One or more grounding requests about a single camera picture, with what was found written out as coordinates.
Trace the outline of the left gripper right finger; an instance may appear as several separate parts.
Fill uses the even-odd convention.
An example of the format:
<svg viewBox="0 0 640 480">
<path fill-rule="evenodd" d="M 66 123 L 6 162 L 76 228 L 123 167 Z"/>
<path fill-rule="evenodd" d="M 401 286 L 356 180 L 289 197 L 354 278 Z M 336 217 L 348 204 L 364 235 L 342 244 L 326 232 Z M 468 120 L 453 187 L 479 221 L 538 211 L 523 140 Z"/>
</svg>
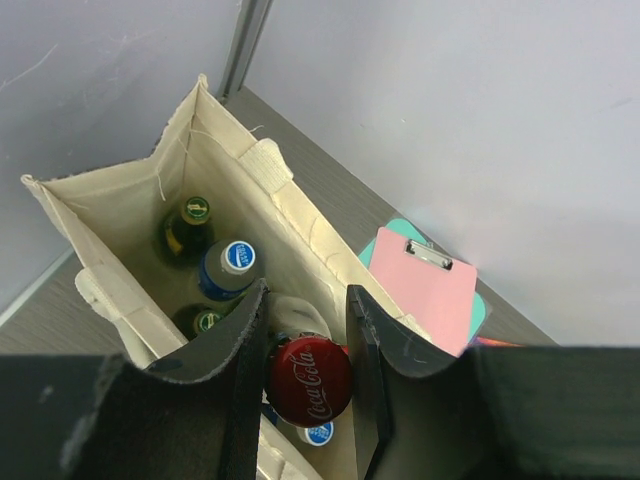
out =
<svg viewBox="0 0 640 480">
<path fill-rule="evenodd" d="M 451 356 L 359 285 L 346 294 L 362 479 L 635 479 L 639 352 L 471 347 Z"/>
</svg>

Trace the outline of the Pocari Sweat plastic bottle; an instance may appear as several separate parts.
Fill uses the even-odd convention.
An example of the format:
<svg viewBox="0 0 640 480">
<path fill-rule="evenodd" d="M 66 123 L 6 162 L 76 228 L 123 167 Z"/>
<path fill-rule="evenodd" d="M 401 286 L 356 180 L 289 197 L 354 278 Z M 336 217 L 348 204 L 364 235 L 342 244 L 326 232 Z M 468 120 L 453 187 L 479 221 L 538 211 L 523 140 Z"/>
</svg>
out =
<svg viewBox="0 0 640 480">
<path fill-rule="evenodd" d="M 229 301 L 246 291 L 261 271 L 258 253 L 246 240 L 225 239 L 214 243 L 200 260 L 199 291 L 213 301 Z"/>
</svg>

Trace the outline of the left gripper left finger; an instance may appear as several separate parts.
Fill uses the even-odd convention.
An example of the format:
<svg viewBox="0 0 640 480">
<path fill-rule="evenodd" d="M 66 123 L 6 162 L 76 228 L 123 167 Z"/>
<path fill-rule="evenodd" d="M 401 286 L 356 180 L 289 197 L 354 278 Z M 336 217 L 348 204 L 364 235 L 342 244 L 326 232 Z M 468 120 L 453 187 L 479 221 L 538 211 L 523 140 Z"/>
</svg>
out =
<svg viewBox="0 0 640 480">
<path fill-rule="evenodd" d="M 122 355 L 1 359 L 5 479 L 252 479 L 268 288 L 141 369 Z"/>
</svg>

